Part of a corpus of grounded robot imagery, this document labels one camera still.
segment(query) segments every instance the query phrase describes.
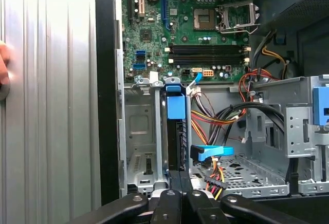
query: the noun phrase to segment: motherboard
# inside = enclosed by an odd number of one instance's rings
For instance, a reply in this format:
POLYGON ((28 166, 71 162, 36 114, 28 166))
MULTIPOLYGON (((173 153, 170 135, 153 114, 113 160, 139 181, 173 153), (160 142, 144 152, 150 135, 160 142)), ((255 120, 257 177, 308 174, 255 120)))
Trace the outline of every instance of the motherboard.
POLYGON ((238 81, 250 49, 241 25, 253 25, 252 6, 249 0, 122 0, 125 82, 150 72, 160 80, 190 82, 201 72, 206 82, 238 81))

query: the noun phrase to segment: ribbed metal surface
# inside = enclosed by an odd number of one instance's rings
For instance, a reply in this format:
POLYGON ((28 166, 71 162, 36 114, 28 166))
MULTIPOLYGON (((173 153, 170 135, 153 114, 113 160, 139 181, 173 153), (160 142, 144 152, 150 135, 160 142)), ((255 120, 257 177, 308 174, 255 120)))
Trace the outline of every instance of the ribbed metal surface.
POLYGON ((64 223, 100 206, 95 0, 0 0, 0 15, 0 223, 64 223))

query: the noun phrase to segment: person's hand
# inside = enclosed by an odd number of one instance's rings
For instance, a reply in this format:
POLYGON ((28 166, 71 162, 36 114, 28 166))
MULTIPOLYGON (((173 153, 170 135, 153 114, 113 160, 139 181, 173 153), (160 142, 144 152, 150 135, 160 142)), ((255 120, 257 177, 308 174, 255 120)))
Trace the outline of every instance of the person's hand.
POLYGON ((8 70, 6 67, 9 59, 10 50, 4 42, 0 41, 0 84, 9 83, 8 70))

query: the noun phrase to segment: blue drive bracket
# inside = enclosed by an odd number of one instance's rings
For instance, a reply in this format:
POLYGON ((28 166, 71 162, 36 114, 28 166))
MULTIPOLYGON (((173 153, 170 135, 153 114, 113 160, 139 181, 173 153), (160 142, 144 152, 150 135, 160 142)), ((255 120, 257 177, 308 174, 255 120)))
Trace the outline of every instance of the blue drive bracket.
POLYGON ((329 122, 329 87, 313 88, 314 125, 326 125, 329 122))
POLYGON ((186 118, 185 96, 181 93, 181 86, 177 84, 166 86, 167 95, 167 119, 184 120, 186 118))

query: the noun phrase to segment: green circuit board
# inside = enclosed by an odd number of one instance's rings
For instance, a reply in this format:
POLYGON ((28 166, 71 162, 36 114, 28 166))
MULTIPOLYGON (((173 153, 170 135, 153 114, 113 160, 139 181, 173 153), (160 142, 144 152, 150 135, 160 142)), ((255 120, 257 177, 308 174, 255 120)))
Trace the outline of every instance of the green circuit board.
MULTIPOLYGON (((216 14, 218 5, 245 0, 166 0, 165 8, 162 0, 144 0, 144 16, 136 12, 139 7, 134 1, 138 0, 122 0, 125 82, 134 83, 138 78, 147 78, 150 71, 157 71, 160 80, 176 76, 189 82, 195 76, 193 68, 201 68, 202 71, 213 69, 213 76, 203 77, 203 81, 236 82, 240 79, 245 68, 243 63, 229 66, 229 69, 200 61, 177 65, 170 63, 169 50, 171 45, 248 45, 247 33, 220 34, 215 29, 219 19, 216 14), (167 24, 163 22, 163 13, 166 13, 167 24), (196 25, 196 16, 204 23, 196 25), (145 58, 137 59, 137 51, 145 51, 145 58), (134 67, 136 63, 140 65, 143 62, 145 68, 134 67)), ((232 24, 248 21, 248 10, 234 9, 231 14, 232 24)))

